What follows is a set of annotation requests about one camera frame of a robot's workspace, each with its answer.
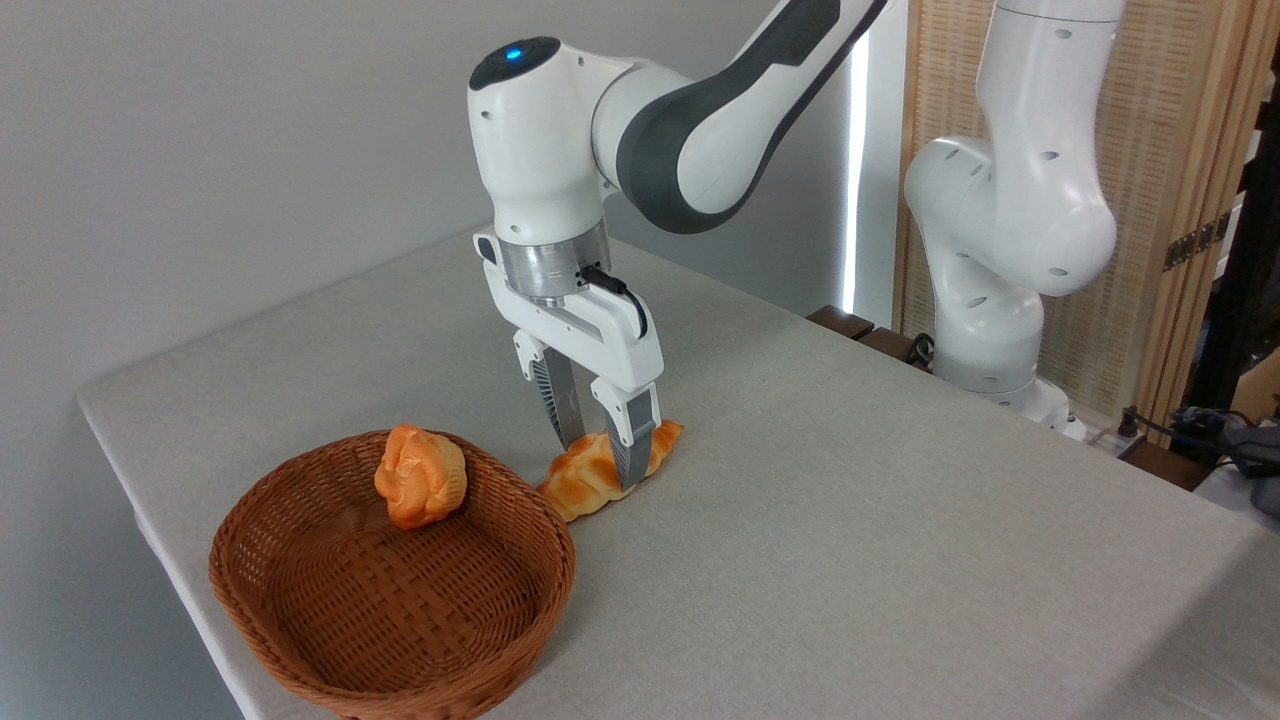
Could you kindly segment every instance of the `bamboo blind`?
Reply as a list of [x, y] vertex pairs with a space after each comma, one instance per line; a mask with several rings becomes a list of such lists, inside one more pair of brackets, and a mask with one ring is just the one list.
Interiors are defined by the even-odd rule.
[[[913, 4], [904, 172], [934, 137], [986, 135], [974, 83], [991, 12], [992, 0]], [[1134, 398], [1156, 416], [1179, 404], [1216, 247], [1170, 272], [1166, 255], [1230, 209], [1277, 32], [1271, 0], [1128, 1], [1097, 123], [1117, 250], [1088, 288], [1046, 299], [1039, 372], [1074, 401], [1115, 416]], [[910, 217], [905, 202], [900, 213]], [[906, 334], [929, 332], [924, 246], [914, 223], [899, 227], [897, 320]]]

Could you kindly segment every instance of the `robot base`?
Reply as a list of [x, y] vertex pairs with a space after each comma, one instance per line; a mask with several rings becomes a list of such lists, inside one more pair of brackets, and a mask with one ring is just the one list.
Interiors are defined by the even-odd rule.
[[1039, 378], [1009, 392], [975, 392], [1001, 407], [1009, 407], [1023, 418], [1034, 420], [1066, 437], [1084, 441], [1084, 423], [1071, 415], [1071, 402], [1057, 386]]

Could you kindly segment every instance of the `woven basket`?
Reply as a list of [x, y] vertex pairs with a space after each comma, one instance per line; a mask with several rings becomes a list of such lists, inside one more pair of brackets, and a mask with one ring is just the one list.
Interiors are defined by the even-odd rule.
[[529, 676], [573, 582], [568, 528], [467, 441], [467, 497], [401, 530], [374, 489], [387, 430], [294, 457], [241, 498], [209, 556], [214, 593], [268, 671], [361, 720], [458, 720]]

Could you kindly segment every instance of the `basket rim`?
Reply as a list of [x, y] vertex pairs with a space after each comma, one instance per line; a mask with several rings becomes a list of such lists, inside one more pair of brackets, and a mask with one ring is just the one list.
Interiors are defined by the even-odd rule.
[[[305, 691], [306, 692], [305, 694], [312, 694], [323, 698], [332, 698], [332, 700], [349, 701], [349, 702], [411, 701], [419, 696], [439, 693], [442, 687], [448, 687], [449, 693], [458, 697], [475, 694], [483, 691], [485, 685], [490, 684], [492, 680], [486, 680], [484, 678], [486, 676], [492, 678], [493, 675], [498, 674], [490, 671], [492, 669], [506, 669], [507, 673], [504, 674], [509, 674], [511, 669], [520, 665], [520, 662], [524, 660], [521, 657], [522, 655], [527, 655], [530, 652], [532, 652], [532, 655], [535, 656], [540, 655], [543, 647], [526, 647], [530, 644], [529, 639], [531, 637], [539, 637], [539, 635], [544, 638], [549, 637], [550, 630], [554, 628], [556, 623], [559, 621], [559, 616], [562, 615], [564, 606], [568, 602], [570, 592], [572, 591], [575, 566], [576, 566], [576, 553], [573, 548], [572, 536], [568, 532], [568, 524], [564, 523], [564, 520], [559, 516], [559, 512], [557, 512], [549, 503], [547, 503], [547, 501], [543, 500], [541, 496], [538, 495], [531, 486], [529, 486], [522, 478], [520, 478], [520, 475], [512, 471], [504, 462], [499, 461], [497, 457], [494, 457], [485, 450], [471, 443], [466, 438], [462, 438], [460, 436], [444, 430], [426, 430], [426, 432], [431, 432], [449, 438], [451, 441], [457, 443], [463, 450], [465, 454], [476, 455], [480, 459], [494, 464], [498, 469], [504, 471], [503, 474], [506, 477], [513, 479], [515, 482], [512, 483], [512, 486], [513, 488], [516, 488], [517, 495], [530, 501], [530, 505], [534, 509], [536, 509], [543, 516], [550, 520], [557, 544], [559, 546], [561, 555], [566, 559], [566, 562], [562, 562], [559, 565], [558, 573], [547, 575], [550, 582], [548, 583], [547, 592], [543, 593], [543, 597], [538, 602], [538, 611], [536, 615], [534, 616], [532, 623], [530, 623], [518, 635], [512, 638], [512, 641], [508, 642], [506, 646], [503, 646], [498, 652], [472, 665], [467, 665], [465, 669], [454, 670], [453, 673], [445, 675], [440, 682], [433, 685], [404, 688], [390, 692], [353, 691], [349, 688], [343, 688], [324, 683], [320, 680], [317, 675], [298, 674], [293, 669], [288, 667], [282, 662], [269, 662], [261, 656], [261, 653], [253, 650], [252, 643], [248, 643], [251, 646], [250, 650], [253, 651], [253, 655], [255, 657], [257, 657], [259, 662], [261, 662], [264, 667], [278, 682], [280, 682], [284, 685], [288, 685], [294, 692]], [[260, 478], [253, 484], [253, 487], [250, 488], [250, 491], [246, 492], [239, 501], [237, 501], [237, 505], [239, 505], [241, 502], [247, 502], [251, 498], [251, 496], [266, 492], [264, 483], [269, 478], [271, 478], [273, 475], [275, 475], [276, 473], [279, 473], [280, 470], [285, 469], [287, 466], [294, 462], [303, 461], [307, 456], [312, 454], [321, 452], [329, 448], [330, 446], [338, 443], [351, 442], [351, 441], [371, 441], [378, 438], [379, 436], [381, 436], [381, 442], [385, 443], [385, 437], [389, 433], [390, 433], [389, 429], [357, 433], [355, 436], [339, 438], [324, 443], [321, 446], [314, 447], [300, 455], [296, 455], [285, 460], [284, 462], [280, 462], [275, 469], [273, 469], [270, 473]], [[261, 620], [257, 619], [257, 615], [255, 612], [250, 611], [253, 603], [247, 602], [246, 598], [234, 588], [233, 583], [230, 582], [229, 565], [224, 561], [224, 555], [223, 555], [224, 544], [220, 543], [219, 539], [232, 536], [239, 528], [241, 523], [229, 524], [228, 523], [229, 519], [230, 519], [230, 511], [228, 512], [228, 518], [224, 518], [223, 523], [219, 525], [218, 530], [214, 534], [212, 548], [210, 551], [210, 557], [209, 557], [210, 580], [214, 584], [215, 596], [218, 596], [224, 605], [228, 603], [230, 605], [230, 607], [227, 607], [229, 615], [232, 614], [230, 611], [234, 609], [234, 615], [232, 615], [232, 623], [236, 625], [237, 630], [239, 630], [242, 635], [251, 634], [253, 639], [262, 647], [269, 650], [270, 655], [274, 657], [297, 656], [297, 652], [282, 652], [282, 650], [284, 648], [282, 648], [280, 644], [275, 642], [274, 638], [271, 638], [273, 633], [259, 632], [259, 626], [268, 628], [270, 626], [270, 624], [262, 623]], [[241, 615], [243, 618], [250, 619], [251, 626], [246, 626], [246, 624], [241, 623], [236, 618], [236, 615]], [[545, 639], [541, 642], [541, 644], [545, 646]]]

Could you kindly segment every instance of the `white wall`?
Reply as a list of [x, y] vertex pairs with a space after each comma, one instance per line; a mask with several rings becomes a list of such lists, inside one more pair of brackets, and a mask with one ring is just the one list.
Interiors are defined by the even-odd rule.
[[906, 78], [908, 0], [892, 0], [867, 33], [867, 142], [858, 186], [858, 269], [854, 313], [893, 323], [893, 259]]
[[[6, 3], [0, 719], [237, 715], [83, 383], [485, 222], [463, 86], [499, 44], [558, 35], [701, 77], [772, 4]], [[676, 240], [620, 209], [614, 234], [792, 310], [835, 301], [845, 87], [731, 225]]]

